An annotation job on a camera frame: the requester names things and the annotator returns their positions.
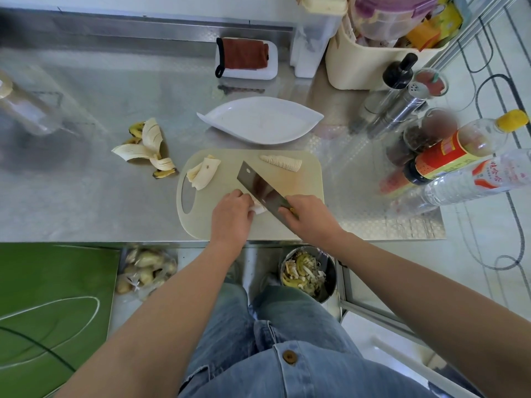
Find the white plate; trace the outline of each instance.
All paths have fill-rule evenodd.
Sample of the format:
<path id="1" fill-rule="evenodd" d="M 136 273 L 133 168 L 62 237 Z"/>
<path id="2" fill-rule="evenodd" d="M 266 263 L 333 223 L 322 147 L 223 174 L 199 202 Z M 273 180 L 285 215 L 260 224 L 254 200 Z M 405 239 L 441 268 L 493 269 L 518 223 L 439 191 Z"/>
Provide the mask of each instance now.
<path id="1" fill-rule="evenodd" d="M 197 116 L 240 140 L 261 145 L 296 140 L 324 117 L 301 104 L 269 96 L 233 100 L 216 107 L 206 116 L 201 113 Z"/>
<path id="2" fill-rule="evenodd" d="M 222 78 L 243 78 L 243 79 L 273 79 L 278 73 L 278 49 L 274 43 L 267 40 L 262 42 L 269 45 L 269 59 L 267 60 L 267 67 L 260 69 L 229 69 L 225 68 Z M 219 47 L 216 46 L 216 65 L 214 70 L 219 66 Z"/>

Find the person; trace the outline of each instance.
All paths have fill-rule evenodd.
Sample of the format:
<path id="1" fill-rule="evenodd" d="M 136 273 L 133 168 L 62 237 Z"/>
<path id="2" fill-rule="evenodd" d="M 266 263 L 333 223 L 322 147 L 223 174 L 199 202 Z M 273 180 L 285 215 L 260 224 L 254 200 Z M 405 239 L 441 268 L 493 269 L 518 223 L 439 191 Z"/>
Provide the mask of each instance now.
<path id="1" fill-rule="evenodd" d="M 427 345 L 489 398 L 531 396 L 531 324 L 440 274 L 344 231 L 321 200 L 280 208 L 304 242 L 348 266 Z M 234 190 L 212 213 L 211 240 L 160 287 L 57 393 L 64 397 L 429 397 L 363 359 L 345 330 L 302 291 L 267 286 L 248 311 L 226 279 L 253 220 Z"/>

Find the person's right arm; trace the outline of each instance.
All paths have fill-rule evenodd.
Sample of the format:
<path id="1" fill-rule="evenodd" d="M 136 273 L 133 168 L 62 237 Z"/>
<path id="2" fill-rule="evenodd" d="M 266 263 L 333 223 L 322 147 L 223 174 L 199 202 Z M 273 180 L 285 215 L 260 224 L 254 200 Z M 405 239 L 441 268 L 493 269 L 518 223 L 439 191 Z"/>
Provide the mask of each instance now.
<path id="1" fill-rule="evenodd" d="M 315 196 L 279 212 L 303 241 L 348 266 L 419 337 L 488 398 L 531 396 L 531 323 L 421 265 L 344 231 Z"/>

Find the white wall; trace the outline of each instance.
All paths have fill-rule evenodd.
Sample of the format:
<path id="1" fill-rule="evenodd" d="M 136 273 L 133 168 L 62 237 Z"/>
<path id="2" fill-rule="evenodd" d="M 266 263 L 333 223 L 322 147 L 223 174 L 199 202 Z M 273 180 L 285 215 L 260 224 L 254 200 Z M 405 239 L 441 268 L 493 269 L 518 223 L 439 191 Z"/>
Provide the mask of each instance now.
<path id="1" fill-rule="evenodd" d="M 295 0 L 0 0 L 0 7 L 281 25 L 294 22 L 298 8 Z"/>

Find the person's left arm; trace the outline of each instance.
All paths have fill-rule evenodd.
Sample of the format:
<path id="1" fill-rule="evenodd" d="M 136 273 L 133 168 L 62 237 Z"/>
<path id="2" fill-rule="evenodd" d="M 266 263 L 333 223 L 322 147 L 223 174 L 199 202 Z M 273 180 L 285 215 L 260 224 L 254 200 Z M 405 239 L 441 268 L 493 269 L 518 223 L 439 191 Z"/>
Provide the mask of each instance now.
<path id="1" fill-rule="evenodd" d="M 254 212 L 234 190 L 212 213 L 209 245 L 170 278 L 59 390 L 56 398 L 175 397 Z"/>

